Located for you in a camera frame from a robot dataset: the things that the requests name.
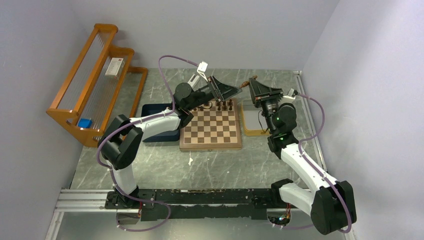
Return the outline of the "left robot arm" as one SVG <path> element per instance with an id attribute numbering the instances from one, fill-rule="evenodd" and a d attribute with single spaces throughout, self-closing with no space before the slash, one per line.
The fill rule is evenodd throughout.
<path id="1" fill-rule="evenodd" d="M 180 130 L 193 119 L 193 109 L 209 102 L 223 103 L 242 92 L 241 87 L 222 83 L 213 75 L 207 78 L 205 86 L 194 90 L 198 79 L 198 75 L 193 75 L 188 82 L 179 83 L 171 94 L 171 106 L 159 113 L 138 118 L 118 115 L 100 138 L 96 160 L 110 172 L 112 187 L 124 208 L 144 203 L 139 198 L 139 188 L 132 170 L 132 163 L 143 140 Z"/>

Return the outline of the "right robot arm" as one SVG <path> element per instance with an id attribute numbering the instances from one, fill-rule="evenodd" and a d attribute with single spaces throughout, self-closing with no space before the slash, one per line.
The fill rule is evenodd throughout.
<path id="1" fill-rule="evenodd" d="M 354 191 L 348 181 L 339 181 L 309 158 L 293 130 L 297 127 L 297 110 L 293 101 L 307 95 L 291 89 L 287 95 L 280 88 L 272 88 L 251 77 L 244 86 L 249 88 L 255 108 L 261 108 L 265 118 L 268 147 L 280 160 L 288 164 L 304 181 L 303 189 L 289 179 L 277 182 L 270 193 L 275 207 L 285 203 L 297 207 L 310 216 L 313 226 L 321 234 L 352 230 L 357 221 Z"/>

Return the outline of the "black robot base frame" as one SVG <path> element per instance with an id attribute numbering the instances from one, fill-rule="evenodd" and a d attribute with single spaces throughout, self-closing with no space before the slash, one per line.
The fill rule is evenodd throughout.
<path id="1" fill-rule="evenodd" d="M 140 189 L 135 201 L 117 191 L 107 193 L 104 208 L 140 213 L 142 222 L 168 219 L 250 218 L 267 220 L 290 205 L 272 188 Z"/>

